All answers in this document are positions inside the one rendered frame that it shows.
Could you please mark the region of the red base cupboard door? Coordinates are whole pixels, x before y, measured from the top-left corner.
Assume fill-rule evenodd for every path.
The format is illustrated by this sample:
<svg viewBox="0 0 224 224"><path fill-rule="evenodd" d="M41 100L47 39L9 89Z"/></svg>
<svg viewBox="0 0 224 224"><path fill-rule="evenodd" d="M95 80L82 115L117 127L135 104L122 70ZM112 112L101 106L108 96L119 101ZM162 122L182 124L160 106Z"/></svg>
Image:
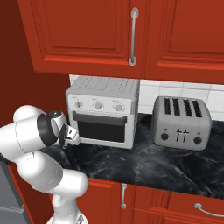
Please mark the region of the red base cupboard door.
<svg viewBox="0 0 224 224"><path fill-rule="evenodd" d="M89 178L87 191L77 204L89 224L133 224L135 194L136 187L127 184L126 209L121 209L122 183Z"/></svg>

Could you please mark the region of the silver toaster oven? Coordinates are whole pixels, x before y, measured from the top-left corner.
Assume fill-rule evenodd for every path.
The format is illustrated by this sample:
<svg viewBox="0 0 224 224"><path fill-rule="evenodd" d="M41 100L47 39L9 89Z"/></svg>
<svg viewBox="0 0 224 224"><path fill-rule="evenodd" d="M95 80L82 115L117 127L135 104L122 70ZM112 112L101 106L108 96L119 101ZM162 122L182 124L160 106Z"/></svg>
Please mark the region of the silver toaster oven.
<svg viewBox="0 0 224 224"><path fill-rule="evenodd" d="M78 130L78 123L73 119L73 112L92 116L127 117L125 125L125 140L123 143L95 140L81 137L84 144L97 144L110 147L130 149L133 147L139 99L140 80L80 76L66 91L66 103L70 125ZM81 108L75 107L75 102L82 102ZM101 109L95 108L95 103L102 104ZM116 105L122 105L122 111L116 111Z"/></svg>

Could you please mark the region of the dark glass toaster oven door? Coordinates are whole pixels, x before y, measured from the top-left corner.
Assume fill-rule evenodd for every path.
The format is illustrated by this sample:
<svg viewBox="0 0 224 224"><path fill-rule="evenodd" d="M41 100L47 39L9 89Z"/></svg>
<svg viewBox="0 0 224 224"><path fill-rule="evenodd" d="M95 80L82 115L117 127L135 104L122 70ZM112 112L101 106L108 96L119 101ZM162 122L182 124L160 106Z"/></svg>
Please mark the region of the dark glass toaster oven door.
<svg viewBox="0 0 224 224"><path fill-rule="evenodd" d="M93 122L77 122L81 137L95 140L123 143L125 140L125 125L107 125Z"/></svg>

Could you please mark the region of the red drawer front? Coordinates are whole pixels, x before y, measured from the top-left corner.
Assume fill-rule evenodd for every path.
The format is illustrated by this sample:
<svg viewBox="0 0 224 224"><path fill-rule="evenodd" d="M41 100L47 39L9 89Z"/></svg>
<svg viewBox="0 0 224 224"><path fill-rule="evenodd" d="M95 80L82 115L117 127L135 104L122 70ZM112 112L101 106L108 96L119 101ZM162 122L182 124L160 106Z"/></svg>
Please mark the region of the red drawer front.
<svg viewBox="0 0 224 224"><path fill-rule="evenodd" d="M214 199L181 192L172 192L168 210L181 214L194 215L212 224L224 224L224 199Z"/></svg>

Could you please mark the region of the silver four-slot toaster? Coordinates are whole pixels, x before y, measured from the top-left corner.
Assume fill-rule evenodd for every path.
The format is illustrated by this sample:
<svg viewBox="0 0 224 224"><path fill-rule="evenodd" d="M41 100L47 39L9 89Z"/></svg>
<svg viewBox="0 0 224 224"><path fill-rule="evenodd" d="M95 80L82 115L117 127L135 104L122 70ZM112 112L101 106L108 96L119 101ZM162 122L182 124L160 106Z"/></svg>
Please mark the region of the silver four-slot toaster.
<svg viewBox="0 0 224 224"><path fill-rule="evenodd" d="M154 144L202 151L207 147L212 128L212 118L207 105L201 99L158 96L151 118L151 138ZM166 133L169 138L163 140ZM193 139L200 137L196 144Z"/></svg>

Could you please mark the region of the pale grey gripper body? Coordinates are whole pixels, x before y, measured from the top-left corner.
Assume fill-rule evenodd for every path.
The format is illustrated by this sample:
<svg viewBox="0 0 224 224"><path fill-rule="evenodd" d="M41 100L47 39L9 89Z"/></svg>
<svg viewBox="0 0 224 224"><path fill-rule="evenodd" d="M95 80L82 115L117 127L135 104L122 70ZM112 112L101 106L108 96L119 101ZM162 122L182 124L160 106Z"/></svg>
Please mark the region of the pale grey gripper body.
<svg viewBox="0 0 224 224"><path fill-rule="evenodd" d="M79 145L81 142L78 130L64 124L59 132L59 144L65 149L69 144Z"/></svg>

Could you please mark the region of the grey appliance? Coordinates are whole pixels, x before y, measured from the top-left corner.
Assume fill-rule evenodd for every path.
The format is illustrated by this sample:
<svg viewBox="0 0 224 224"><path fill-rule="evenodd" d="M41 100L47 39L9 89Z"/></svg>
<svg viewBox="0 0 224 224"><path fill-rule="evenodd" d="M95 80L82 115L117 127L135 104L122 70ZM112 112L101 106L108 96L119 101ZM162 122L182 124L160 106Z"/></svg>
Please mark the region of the grey appliance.
<svg viewBox="0 0 224 224"><path fill-rule="evenodd" d="M0 224L31 224L7 165L0 162Z"/></svg>

